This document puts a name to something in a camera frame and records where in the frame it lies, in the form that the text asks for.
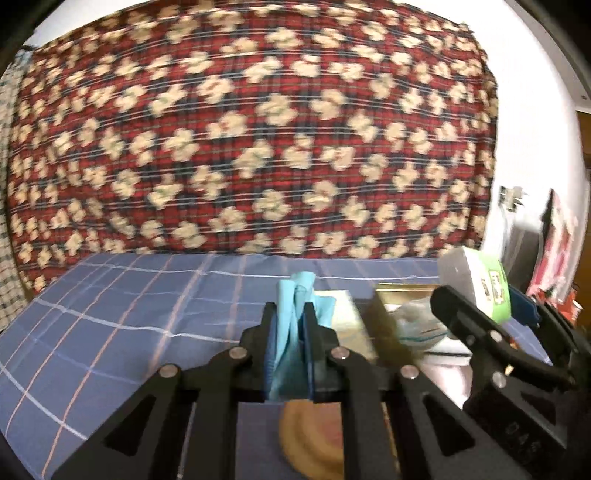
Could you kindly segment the green white tissue packet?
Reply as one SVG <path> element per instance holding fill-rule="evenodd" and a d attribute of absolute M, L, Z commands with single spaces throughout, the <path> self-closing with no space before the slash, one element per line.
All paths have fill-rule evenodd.
<path fill-rule="evenodd" d="M 509 283 L 495 257 L 456 247 L 439 258 L 438 274 L 442 285 L 456 289 L 495 323 L 511 318 Z"/>

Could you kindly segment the light blue rubber glove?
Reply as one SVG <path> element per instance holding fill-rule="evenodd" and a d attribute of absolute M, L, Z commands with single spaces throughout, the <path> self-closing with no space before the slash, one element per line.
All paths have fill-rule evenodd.
<path fill-rule="evenodd" d="M 315 273 L 297 272 L 276 286 L 274 350 L 267 361 L 267 399 L 273 402 L 310 396 L 308 367 L 304 360 L 304 306 L 315 308 L 318 324 L 329 327 L 335 298 L 315 294 Z"/>

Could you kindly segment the pink hanging clothes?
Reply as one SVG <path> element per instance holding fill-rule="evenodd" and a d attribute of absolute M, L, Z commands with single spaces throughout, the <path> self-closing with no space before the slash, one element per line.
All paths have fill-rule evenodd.
<path fill-rule="evenodd" d="M 542 250 L 538 254 L 526 294 L 557 304 L 560 302 L 562 289 L 566 287 L 566 274 L 578 220 L 562 205 L 554 189 L 550 190 L 541 220 Z"/>

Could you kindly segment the round gold tin lid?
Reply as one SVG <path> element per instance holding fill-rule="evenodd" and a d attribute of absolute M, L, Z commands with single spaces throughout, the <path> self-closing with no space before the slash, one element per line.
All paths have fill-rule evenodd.
<path fill-rule="evenodd" d="M 341 404 L 287 401 L 280 412 L 279 441 L 287 462 L 305 478 L 345 478 Z"/>

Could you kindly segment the gold metal tin box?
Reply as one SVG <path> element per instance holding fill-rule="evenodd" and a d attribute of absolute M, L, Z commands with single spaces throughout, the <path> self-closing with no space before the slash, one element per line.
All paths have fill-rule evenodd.
<path fill-rule="evenodd" d="M 435 284 L 380 283 L 363 314 L 377 355 L 387 365 L 422 361 L 467 366 L 471 351 L 431 310 Z"/>

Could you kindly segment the white blue tissue box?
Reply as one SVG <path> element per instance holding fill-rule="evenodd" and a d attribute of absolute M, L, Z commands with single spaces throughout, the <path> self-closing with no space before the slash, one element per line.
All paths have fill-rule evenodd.
<path fill-rule="evenodd" d="M 375 364 L 378 355 L 368 334 L 363 319 L 353 302 L 353 297 L 346 290 L 319 290 L 315 291 L 318 297 L 331 297 L 335 299 L 335 307 L 332 311 L 332 320 L 329 327 L 335 330 L 339 344 L 363 355 L 370 363 Z"/>

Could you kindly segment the blue plaid tablecloth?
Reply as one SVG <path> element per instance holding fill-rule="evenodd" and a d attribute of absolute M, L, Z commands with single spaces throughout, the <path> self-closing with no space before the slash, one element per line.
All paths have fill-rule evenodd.
<path fill-rule="evenodd" d="M 95 254 L 32 300 L 1 336 L 1 431 L 47 479 L 164 363 L 188 369 L 238 342 L 280 279 L 369 300 L 377 283 L 433 284 L 433 259 Z"/>

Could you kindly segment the red floral plaid quilt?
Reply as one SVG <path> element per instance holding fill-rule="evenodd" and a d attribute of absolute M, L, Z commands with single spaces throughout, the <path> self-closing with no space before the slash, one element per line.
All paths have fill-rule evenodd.
<path fill-rule="evenodd" d="M 398 1 L 153 1 L 27 52 L 7 220 L 32 293 L 95 253 L 479 248 L 497 85 Z"/>

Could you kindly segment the wall power outlet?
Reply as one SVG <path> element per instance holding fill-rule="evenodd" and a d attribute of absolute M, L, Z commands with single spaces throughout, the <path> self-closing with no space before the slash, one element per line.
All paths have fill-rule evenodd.
<path fill-rule="evenodd" d="M 523 205 L 524 190 L 520 186 L 508 188 L 501 186 L 499 190 L 499 207 L 507 212 L 514 213 Z"/>

